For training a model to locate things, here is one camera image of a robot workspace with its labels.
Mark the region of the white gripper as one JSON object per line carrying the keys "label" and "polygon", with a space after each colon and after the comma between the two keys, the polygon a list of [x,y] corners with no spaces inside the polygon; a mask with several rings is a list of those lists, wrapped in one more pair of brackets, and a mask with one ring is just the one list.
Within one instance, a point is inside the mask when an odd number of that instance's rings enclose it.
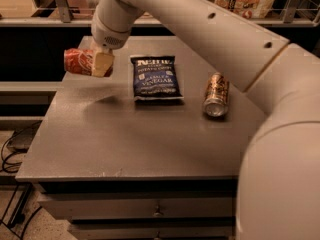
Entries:
{"label": "white gripper", "polygon": [[[127,42],[131,31],[118,32],[108,28],[95,14],[91,24],[91,34],[95,43],[106,49],[121,49]],[[114,55],[110,52],[96,52],[93,57],[92,75],[110,77],[113,70]]]}

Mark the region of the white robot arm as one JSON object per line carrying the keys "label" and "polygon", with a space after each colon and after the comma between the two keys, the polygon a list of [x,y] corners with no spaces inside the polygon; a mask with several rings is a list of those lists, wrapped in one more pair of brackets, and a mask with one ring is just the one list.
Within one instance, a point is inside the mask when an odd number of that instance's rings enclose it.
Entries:
{"label": "white robot arm", "polygon": [[320,240],[318,57],[207,0],[100,0],[92,35],[123,47],[148,12],[220,71],[268,118],[243,157],[237,240]]}

